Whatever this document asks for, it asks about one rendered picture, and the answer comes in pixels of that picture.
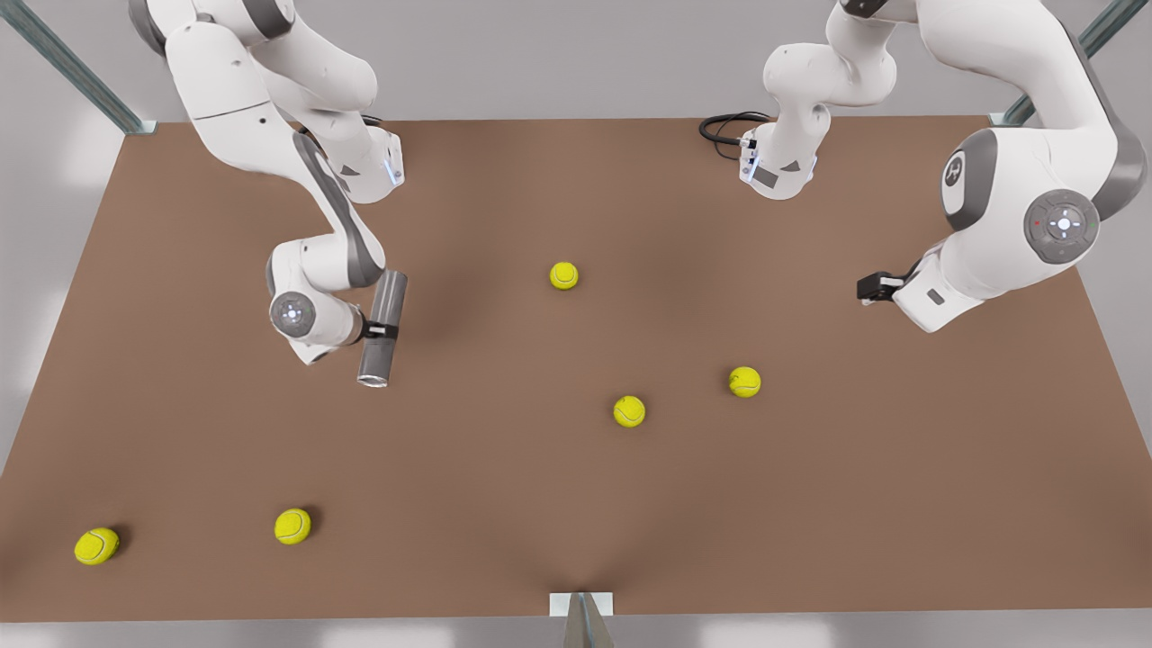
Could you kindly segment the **grey tennis ball tube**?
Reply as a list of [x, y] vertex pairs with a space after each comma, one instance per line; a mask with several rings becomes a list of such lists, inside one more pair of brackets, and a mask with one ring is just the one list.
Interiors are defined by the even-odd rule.
[[[385, 270], [377, 282], [376, 295], [366, 321], [387, 321], [400, 327], [408, 277], [392, 269]], [[397, 339], [363, 340], [362, 356], [357, 372], [358, 384], [367, 387], [386, 387], [391, 380], [392, 357]]]

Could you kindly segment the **silver frame post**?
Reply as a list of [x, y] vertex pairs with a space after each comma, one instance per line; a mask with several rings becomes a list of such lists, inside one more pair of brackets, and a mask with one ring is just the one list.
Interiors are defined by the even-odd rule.
[[156, 121], [141, 119], [23, 0], [0, 0], [0, 17], [120, 131], [126, 135], [156, 131]]
[[[1090, 60], [1147, 3], [1149, 0], [1111, 0], [1076, 37], [1076, 47], [1082, 59]], [[1023, 127], [1036, 113], [1034, 101], [1028, 95], [1021, 95], [1005, 112], [991, 113], [988, 120], [993, 127]]]
[[604, 619], [613, 615], [613, 593], [550, 594], [550, 616], [564, 617], [562, 648], [616, 648]]

